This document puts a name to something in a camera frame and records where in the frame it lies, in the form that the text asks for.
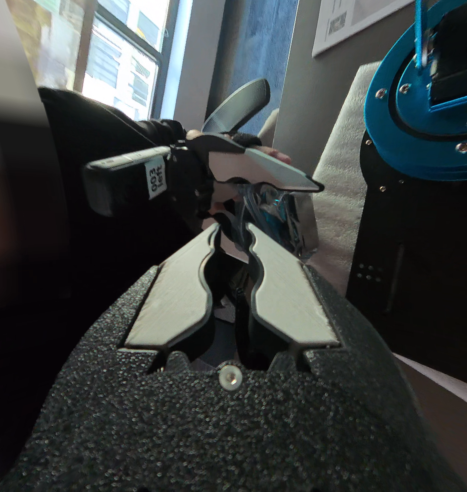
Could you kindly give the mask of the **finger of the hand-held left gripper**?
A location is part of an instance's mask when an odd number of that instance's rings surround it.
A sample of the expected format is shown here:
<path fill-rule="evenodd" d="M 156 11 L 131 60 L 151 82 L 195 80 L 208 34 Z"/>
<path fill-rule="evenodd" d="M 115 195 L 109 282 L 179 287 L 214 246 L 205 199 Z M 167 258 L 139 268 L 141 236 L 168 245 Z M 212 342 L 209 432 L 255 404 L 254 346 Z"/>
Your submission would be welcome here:
<path fill-rule="evenodd" d="M 255 149 L 246 149 L 244 153 L 210 152 L 208 165 L 215 180 L 221 183 L 263 183 L 293 192 L 319 193 L 324 190 L 323 184 L 304 172 Z"/>
<path fill-rule="evenodd" d="M 230 200 L 237 200 L 237 185 L 214 181 L 210 214 L 217 214 L 222 210 L 226 210 L 224 204 Z"/>

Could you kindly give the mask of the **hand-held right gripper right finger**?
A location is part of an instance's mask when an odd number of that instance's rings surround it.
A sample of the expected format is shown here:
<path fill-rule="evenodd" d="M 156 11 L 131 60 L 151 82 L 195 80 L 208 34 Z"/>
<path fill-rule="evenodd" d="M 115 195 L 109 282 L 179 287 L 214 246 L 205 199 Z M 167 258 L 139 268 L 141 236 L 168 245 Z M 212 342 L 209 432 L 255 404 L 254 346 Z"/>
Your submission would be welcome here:
<path fill-rule="evenodd" d="M 302 262 L 252 223 L 247 231 L 254 320 L 297 348 L 340 347 Z"/>

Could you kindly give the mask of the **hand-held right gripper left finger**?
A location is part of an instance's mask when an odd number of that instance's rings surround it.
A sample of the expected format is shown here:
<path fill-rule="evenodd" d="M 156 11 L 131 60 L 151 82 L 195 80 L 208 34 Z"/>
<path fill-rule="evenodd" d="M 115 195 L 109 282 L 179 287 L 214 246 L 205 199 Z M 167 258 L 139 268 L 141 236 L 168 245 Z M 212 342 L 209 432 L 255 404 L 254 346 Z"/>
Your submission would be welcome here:
<path fill-rule="evenodd" d="M 160 265 L 125 349 L 170 351 L 206 325 L 213 294 L 205 269 L 216 252 L 219 231 L 219 224 L 210 225 Z"/>

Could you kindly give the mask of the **silver foil bag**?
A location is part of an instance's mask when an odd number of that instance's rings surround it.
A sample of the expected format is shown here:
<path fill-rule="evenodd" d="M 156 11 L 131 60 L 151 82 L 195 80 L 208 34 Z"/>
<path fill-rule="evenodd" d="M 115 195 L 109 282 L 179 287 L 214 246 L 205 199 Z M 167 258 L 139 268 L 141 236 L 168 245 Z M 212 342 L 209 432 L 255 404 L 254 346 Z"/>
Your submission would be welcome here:
<path fill-rule="evenodd" d="M 238 185 L 240 199 L 232 220 L 234 243 L 246 251 L 252 223 L 303 262 L 319 248 L 314 193 L 279 190 L 267 184 Z"/>

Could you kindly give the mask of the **person's left forearm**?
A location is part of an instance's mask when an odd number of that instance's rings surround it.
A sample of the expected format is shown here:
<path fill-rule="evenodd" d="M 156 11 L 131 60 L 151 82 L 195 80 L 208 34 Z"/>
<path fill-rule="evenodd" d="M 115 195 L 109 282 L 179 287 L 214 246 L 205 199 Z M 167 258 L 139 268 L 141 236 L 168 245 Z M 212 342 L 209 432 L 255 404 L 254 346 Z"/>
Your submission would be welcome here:
<path fill-rule="evenodd" d="M 141 120 L 133 122 L 134 129 L 141 135 L 148 147 L 170 146 L 187 139 L 187 131 L 176 120 Z"/>

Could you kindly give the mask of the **person's left hand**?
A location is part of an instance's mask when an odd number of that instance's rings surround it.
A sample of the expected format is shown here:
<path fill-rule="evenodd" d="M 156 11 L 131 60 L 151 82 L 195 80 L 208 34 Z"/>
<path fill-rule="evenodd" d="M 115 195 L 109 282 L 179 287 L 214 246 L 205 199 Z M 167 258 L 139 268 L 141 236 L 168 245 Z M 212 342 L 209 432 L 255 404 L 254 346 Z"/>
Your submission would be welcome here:
<path fill-rule="evenodd" d="M 200 132 L 199 130 L 196 130 L 196 129 L 193 129 L 193 130 L 189 130 L 187 133 L 186 133 L 186 139 L 188 140 L 192 140 L 194 138 L 197 138 L 198 136 L 202 135 L 202 132 Z M 266 146 L 259 146 L 259 145 L 250 145 L 250 146 L 246 146 L 247 148 L 252 148 L 252 149 L 256 149 L 256 150 L 259 150 L 281 162 L 284 162 L 288 165 L 291 165 L 292 163 L 292 160 L 289 156 L 287 156 L 286 154 L 274 149 L 274 148 L 271 148 L 271 147 L 266 147 Z"/>

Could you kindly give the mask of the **person's black clothing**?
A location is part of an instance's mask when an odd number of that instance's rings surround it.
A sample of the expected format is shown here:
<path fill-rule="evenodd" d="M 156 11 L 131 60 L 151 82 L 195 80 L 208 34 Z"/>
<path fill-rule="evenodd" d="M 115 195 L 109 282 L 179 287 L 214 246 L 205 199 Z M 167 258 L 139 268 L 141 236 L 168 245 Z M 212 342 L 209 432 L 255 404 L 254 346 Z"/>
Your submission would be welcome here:
<path fill-rule="evenodd" d="M 0 192 L 16 251 L 0 263 L 0 491 L 219 491 L 253 485 L 247 465 L 262 435 L 248 430 L 252 377 L 232 392 L 219 381 L 227 359 L 196 371 L 214 344 L 214 308 L 246 265 L 221 246 L 238 200 L 194 234 L 171 208 L 137 218 L 94 212 L 84 165 L 148 149 L 116 109 L 68 91 L 39 89 L 58 158 L 52 166 L 27 137 L 15 139 Z M 216 252 L 205 277 L 206 325 L 170 351 L 124 342 L 160 265 L 212 224 Z"/>

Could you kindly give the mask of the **grey mesh chair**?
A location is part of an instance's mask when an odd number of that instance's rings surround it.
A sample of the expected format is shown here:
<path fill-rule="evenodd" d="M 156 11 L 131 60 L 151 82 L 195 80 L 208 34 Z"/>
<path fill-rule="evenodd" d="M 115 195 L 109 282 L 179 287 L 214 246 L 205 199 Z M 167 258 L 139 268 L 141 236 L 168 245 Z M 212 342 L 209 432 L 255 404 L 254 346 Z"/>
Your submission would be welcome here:
<path fill-rule="evenodd" d="M 202 132 L 233 134 L 270 102 L 270 86 L 258 78 L 232 93 L 204 122 Z"/>

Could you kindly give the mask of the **white foam sheet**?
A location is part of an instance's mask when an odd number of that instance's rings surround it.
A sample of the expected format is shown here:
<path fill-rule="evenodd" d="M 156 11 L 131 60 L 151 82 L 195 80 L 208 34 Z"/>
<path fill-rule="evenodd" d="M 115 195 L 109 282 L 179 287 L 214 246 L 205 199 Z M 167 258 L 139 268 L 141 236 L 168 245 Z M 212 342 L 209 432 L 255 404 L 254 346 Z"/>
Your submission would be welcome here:
<path fill-rule="evenodd" d="M 370 68 L 362 109 L 380 62 Z M 319 249 L 310 263 L 391 351 L 467 382 L 467 181 L 407 178 L 378 155 L 364 116 L 341 109 L 314 178 Z"/>

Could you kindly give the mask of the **large glass window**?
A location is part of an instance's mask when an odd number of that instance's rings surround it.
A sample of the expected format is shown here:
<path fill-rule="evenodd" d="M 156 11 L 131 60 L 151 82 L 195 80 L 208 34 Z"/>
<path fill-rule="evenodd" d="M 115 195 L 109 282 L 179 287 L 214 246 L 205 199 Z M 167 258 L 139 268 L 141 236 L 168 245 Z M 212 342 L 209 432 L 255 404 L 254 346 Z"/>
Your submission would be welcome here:
<path fill-rule="evenodd" d="M 157 119 L 179 1 L 6 1 L 35 83 Z"/>

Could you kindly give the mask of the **printed instruction manual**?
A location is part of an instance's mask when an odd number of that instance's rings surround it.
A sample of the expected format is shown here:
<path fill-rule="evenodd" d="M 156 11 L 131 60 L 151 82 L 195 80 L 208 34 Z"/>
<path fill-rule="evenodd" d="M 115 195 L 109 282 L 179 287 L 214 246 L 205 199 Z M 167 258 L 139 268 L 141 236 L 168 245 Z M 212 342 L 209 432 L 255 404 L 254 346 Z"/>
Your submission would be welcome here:
<path fill-rule="evenodd" d="M 412 1 L 321 1 L 312 57 L 315 58 L 411 3 Z"/>

